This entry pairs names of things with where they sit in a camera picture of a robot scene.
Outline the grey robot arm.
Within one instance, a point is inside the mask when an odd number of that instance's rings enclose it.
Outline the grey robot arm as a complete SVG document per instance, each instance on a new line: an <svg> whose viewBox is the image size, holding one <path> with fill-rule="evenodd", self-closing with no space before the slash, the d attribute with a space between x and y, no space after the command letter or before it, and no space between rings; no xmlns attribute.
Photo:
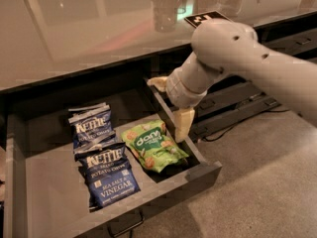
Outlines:
<svg viewBox="0 0 317 238"><path fill-rule="evenodd" d="M229 74L256 87L317 126L317 64L273 51L258 42L255 30L224 19L201 23L191 38L192 53L168 76L149 85L167 94L173 112L175 141L189 134L194 107L207 90Z"/></svg>

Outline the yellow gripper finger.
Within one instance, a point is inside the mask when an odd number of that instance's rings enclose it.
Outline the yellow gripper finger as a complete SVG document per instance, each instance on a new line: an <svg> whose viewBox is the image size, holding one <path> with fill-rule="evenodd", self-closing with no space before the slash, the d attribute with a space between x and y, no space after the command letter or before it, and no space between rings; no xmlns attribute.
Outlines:
<svg viewBox="0 0 317 238"><path fill-rule="evenodd" d="M154 86L160 92L166 92L166 76L152 77L147 81L148 86Z"/></svg>
<svg viewBox="0 0 317 238"><path fill-rule="evenodd" d="M173 112L174 125L175 125L175 141L180 143L188 136L195 110L190 107L186 109L178 109Z"/></svg>

